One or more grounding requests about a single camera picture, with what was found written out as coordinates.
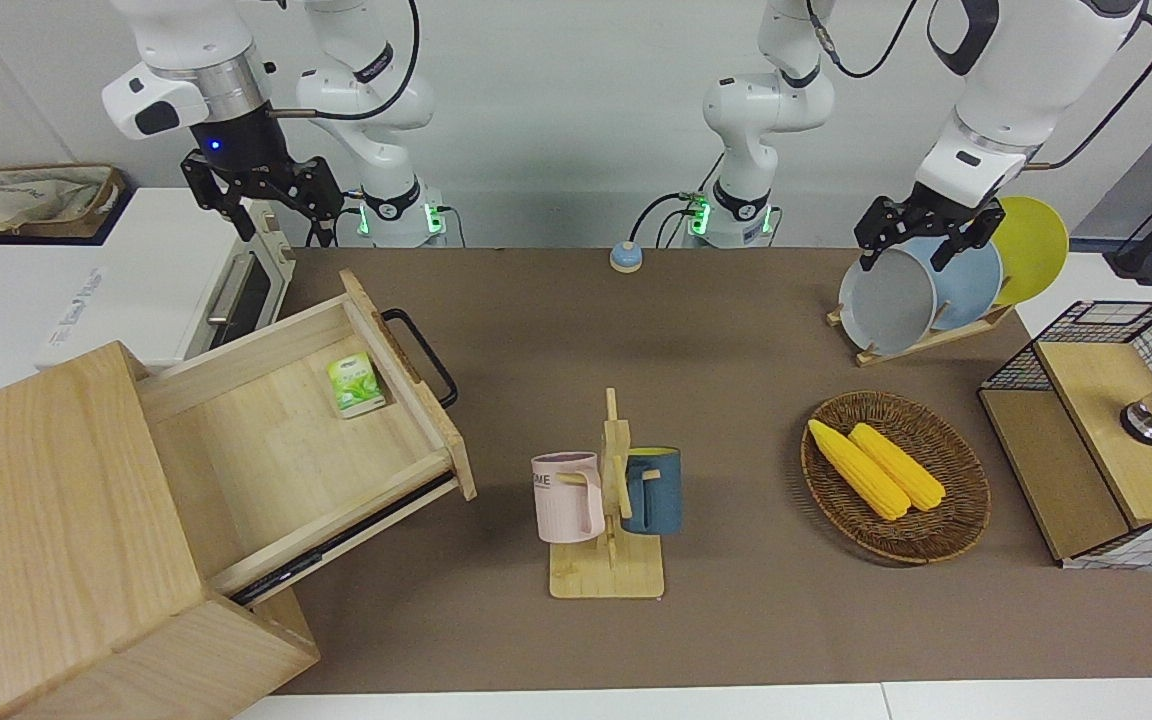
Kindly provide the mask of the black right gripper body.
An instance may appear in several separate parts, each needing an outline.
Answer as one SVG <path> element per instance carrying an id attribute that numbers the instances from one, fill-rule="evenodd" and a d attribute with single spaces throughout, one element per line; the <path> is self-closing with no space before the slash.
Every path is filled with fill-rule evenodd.
<path id="1" fill-rule="evenodd" d="M 285 132 L 270 109 L 191 127 L 198 147 L 180 162 L 200 209 L 223 211 L 223 196 L 276 200 L 308 217 L 305 181 L 335 181 L 329 165 L 314 156 L 291 158 Z"/>

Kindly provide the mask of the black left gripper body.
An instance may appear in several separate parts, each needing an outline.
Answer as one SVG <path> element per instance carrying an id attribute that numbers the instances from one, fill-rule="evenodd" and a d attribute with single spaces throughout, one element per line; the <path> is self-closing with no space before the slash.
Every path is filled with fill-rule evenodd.
<path id="1" fill-rule="evenodd" d="M 905 200 L 878 196 L 855 223 L 861 249 L 890 249 L 915 237 L 947 237 L 957 249 L 984 247 L 1005 219 L 1001 200 L 967 209 L 931 190 L 915 190 Z"/>

